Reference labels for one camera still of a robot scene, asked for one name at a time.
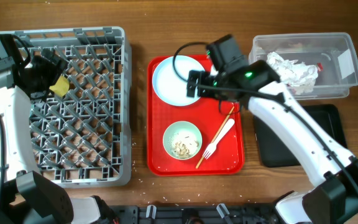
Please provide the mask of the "yellow plastic cup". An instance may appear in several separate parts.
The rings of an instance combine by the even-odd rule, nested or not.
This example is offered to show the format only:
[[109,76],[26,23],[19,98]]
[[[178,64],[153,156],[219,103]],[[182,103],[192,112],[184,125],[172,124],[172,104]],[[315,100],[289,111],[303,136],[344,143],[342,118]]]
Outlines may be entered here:
[[64,76],[60,76],[56,83],[49,87],[55,95],[59,96],[60,98],[65,96],[70,89],[70,83],[67,78]]

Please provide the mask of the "white napkin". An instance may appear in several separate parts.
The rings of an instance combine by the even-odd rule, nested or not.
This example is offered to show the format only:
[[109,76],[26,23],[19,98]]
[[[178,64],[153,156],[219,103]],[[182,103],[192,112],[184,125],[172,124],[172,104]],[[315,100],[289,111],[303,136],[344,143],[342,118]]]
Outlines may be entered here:
[[267,63],[280,76],[282,83],[294,88],[293,92],[296,95],[313,91],[319,72],[316,65],[306,65],[298,60],[287,60],[276,52],[267,55]]

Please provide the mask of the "red snack wrapper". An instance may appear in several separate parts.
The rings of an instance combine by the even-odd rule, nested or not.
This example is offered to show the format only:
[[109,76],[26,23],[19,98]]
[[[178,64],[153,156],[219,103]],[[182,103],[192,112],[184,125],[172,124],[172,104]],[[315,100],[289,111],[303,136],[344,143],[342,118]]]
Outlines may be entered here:
[[316,66],[317,66],[319,72],[321,72],[323,70],[323,66],[321,63],[317,63]]

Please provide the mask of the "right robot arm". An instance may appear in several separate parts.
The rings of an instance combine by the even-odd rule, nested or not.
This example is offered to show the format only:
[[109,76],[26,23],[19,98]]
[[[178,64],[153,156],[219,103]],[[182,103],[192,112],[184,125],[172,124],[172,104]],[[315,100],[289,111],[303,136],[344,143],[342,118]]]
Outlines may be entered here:
[[296,157],[313,189],[275,204],[285,223],[344,223],[358,213],[358,158],[337,143],[294,99],[266,62],[222,72],[190,70],[187,95],[238,101]]

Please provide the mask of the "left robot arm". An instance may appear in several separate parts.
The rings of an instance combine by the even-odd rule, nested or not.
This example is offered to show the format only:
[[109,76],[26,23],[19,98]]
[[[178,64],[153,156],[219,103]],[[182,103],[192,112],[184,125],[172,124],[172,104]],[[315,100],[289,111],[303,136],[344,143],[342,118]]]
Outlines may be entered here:
[[22,58],[0,48],[0,223],[95,223],[119,218],[98,196],[71,199],[37,170],[30,142],[30,95],[56,84],[64,59],[46,50]]

